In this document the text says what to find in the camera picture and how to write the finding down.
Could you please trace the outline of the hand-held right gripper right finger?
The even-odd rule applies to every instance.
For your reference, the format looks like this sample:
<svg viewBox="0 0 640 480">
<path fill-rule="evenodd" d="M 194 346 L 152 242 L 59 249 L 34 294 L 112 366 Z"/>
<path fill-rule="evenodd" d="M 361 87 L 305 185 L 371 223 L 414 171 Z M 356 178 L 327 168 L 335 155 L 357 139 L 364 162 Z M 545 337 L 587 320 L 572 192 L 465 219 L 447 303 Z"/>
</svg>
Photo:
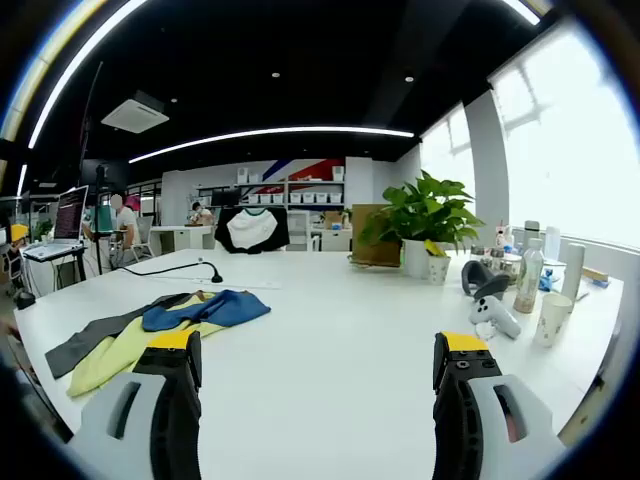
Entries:
<svg viewBox="0 0 640 480">
<path fill-rule="evenodd" d="M 435 335 L 433 390 L 435 479 L 542 479 L 564 454 L 551 410 L 476 337 Z"/>
</svg>

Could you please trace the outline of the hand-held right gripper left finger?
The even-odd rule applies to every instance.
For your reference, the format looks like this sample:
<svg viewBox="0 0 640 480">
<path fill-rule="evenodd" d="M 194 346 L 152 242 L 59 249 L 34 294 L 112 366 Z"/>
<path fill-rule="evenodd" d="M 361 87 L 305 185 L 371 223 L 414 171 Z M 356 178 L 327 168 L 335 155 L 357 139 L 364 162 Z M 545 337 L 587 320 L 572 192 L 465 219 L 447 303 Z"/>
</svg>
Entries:
<svg viewBox="0 0 640 480">
<path fill-rule="evenodd" d="M 83 407 L 68 448 L 95 479 L 199 479 L 198 331 L 164 334 Z"/>
</svg>

